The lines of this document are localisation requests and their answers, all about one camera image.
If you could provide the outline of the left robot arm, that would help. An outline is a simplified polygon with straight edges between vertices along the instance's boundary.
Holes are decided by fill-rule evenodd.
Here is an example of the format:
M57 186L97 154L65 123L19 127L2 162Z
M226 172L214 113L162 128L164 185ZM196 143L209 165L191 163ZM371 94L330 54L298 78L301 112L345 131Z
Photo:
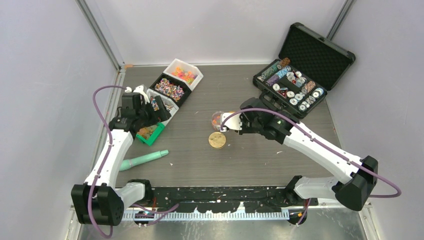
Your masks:
M110 122L100 119L107 131L107 138L98 160L82 184L75 184L71 199L77 219L81 224L118 226L126 208L138 203L148 207L153 202L150 182L145 179L131 180L116 189L117 176L126 152L142 128L167 121L167 111L159 96L154 98L154 109L144 85L135 89L125 88L121 96L118 116Z

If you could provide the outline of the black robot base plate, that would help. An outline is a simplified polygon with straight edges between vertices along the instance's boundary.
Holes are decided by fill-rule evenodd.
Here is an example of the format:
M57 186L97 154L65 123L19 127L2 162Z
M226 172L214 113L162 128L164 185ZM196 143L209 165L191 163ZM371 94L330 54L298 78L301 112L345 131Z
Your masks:
M280 208L304 209L306 201L289 196L279 186L153 187L135 202L162 212L178 204L177 213L211 211L234 213L243 206L247 213L276 213Z

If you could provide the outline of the clear plastic jar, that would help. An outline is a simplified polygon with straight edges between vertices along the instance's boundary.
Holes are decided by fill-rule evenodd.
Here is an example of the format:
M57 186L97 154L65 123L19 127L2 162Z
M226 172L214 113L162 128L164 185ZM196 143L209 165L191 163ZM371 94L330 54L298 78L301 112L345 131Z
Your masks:
M211 125L212 125L212 128L216 131L216 132L220 132L221 130L221 123L222 123L222 120L221 120L221 117L222 117L222 114L223 114L224 112L223 111L216 111L216 112L214 112L213 114L212 114L212 117L211 117Z

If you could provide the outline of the green bin with candies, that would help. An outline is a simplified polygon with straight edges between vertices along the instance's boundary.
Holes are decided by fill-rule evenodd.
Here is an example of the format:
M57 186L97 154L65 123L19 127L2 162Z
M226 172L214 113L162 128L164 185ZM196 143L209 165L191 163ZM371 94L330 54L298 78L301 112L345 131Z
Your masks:
M142 143L152 146L164 129L165 125L163 123L158 123L149 127L141 128L137 132L136 137Z

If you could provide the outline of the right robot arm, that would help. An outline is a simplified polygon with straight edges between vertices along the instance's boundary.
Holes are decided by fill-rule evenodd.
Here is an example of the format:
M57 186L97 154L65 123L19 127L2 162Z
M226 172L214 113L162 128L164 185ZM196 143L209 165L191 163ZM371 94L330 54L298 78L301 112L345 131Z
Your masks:
M331 173L330 177L296 175L282 190L286 205L299 205L311 198L333 199L353 211L360 211L377 184L378 162L361 158L323 139L287 111L273 111L260 99L250 98L241 113L225 126L239 134L260 134L304 154Z

